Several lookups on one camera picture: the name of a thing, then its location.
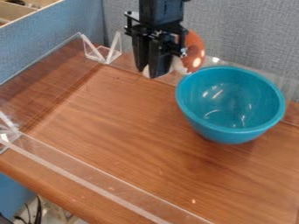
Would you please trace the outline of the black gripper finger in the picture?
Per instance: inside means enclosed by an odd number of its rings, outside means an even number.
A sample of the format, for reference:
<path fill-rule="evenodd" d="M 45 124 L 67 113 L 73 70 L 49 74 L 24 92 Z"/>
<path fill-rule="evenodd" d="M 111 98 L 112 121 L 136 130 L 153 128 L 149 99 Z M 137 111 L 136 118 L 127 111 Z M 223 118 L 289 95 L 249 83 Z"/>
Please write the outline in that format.
<path fill-rule="evenodd" d="M 172 63 L 172 54 L 167 42 L 160 39 L 153 39 L 149 42 L 149 58 L 148 69 L 149 78 L 155 79 L 169 72 Z"/>
<path fill-rule="evenodd" d="M 132 47 L 135 66 L 139 71 L 143 71 L 148 65 L 149 40 L 147 29 L 141 25 L 135 25 L 132 27 Z"/>

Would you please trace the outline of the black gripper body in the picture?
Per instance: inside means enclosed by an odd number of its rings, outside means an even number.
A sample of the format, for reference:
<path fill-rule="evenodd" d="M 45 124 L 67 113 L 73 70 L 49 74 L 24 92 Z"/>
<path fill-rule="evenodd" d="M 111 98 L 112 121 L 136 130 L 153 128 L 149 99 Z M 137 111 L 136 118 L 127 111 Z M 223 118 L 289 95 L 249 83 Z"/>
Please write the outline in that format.
<path fill-rule="evenodd" d="M 171 19 L 171 16 L 165 13 L 143 14 L 136 11 L 125 12 L 127 25 L 125 35 L 132 38 L 132 27 L 141 25 L 148 32 L 149 42 L 153 39 L 160 39 L 168 43 L 171 54 L 176 56 L 185 56 L 185 37 L 188 31 L 181 27 L 180 22 L 183 19 L 179 17 Z"/>

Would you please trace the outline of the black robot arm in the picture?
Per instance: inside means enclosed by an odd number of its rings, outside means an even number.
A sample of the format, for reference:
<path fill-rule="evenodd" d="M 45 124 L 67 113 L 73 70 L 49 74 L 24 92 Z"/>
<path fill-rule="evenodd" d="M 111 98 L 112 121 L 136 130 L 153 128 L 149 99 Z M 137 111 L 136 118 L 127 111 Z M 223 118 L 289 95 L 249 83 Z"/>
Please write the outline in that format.
<path fill-rule="evenodd" d="M 128 10 L 125 35 L 132 38 L 135 66 L 140 72 L 148 67 L 155 79 L 169 72 L 173 56 L 187 56 L 181 26 L 184 3 L 189 0 L 139 0 L 139 11 Z"/>

